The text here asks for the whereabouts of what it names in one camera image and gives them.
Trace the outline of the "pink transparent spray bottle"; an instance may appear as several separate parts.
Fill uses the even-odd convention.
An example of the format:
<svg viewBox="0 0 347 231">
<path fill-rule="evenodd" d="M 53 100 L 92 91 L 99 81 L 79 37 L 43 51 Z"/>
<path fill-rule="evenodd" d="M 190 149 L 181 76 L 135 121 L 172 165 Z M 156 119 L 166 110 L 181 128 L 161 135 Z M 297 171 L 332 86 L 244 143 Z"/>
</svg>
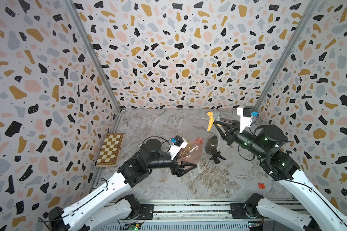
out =
<svg viewBox="0 0 347 231">
<path fill-rule="evenodd" d="M 203 138 L 198 137 L 195 141 L 190 141 L 188 145 L 178 153 L 178 164 L 188 162 L 198 164 L 202 156 Z"/>
</svg>

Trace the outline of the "grey yellow spray nozzle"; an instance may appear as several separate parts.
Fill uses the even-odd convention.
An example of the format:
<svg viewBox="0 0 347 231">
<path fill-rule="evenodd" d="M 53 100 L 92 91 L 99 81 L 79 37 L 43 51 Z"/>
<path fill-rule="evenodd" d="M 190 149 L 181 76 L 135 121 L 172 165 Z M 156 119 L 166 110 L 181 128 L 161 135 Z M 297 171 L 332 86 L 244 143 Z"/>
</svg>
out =
<svg viewBox="0 0 347 231">
<path fill-rule="evenodd" d="M 207 131 L 210 132 L 214 122 L 220 121 L 221 120 L 220 118 L 222 115 L 221 113 L 213 113 L 213 112 L 208 112 L 207 115 L 209 117 L 209 124 L 208 124 Z"/>
</svg>

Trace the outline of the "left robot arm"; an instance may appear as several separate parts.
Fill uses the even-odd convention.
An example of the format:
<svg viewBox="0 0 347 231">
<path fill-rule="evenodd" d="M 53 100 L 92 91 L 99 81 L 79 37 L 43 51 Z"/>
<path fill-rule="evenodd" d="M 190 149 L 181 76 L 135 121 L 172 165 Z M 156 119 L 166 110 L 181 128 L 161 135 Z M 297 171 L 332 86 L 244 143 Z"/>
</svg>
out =
<svg viewBox="0 0 347 231">
<path fill-rule="evenodd" d="M 126 160 L 109 179 L 83 199 L 66 208 L 55 207 L 48 214 L 45 226 L 50 231 L 97 231 L 121 219 L 140 218 L 141 204 L 133 194 L 126 195 L 114 205 L 109 202 L 131 190 L 146 179 L 156 168 L 169 168 L 171 174 L 181 177 L 196 168 L 196 164 L 179 162 L 178 154 L 188 141 L 175 136 L 169 141 L 169 150 L 162 150 L 157 136 L 145 139 L 139 151 Z"/>
</svg>

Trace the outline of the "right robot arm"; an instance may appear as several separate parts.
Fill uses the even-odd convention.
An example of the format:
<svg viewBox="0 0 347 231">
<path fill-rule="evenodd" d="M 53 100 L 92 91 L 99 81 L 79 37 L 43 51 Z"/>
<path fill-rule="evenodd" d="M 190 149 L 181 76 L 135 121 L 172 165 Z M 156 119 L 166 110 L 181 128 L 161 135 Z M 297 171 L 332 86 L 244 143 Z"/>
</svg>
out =
<svg viewBox="0 0 347 231">
<path fill-rule="evenodd" d="M 260 160 L 261 168 L 308 212 L 295 212 L 254 193 L 244 204 L 248 217 L 270 218 L 294 231 L 347 231 L 347 216 L 319 192 L 290 155 L 281 151 L 288 143 L 281 129 L 275 125 L 261 125 L 258 127 L 260 133 L 255 135 L 241 131 L 241 124 L 236 120 L 221 119 L 213 125 L 227 145 L 235 142 Z"/>
</svg>

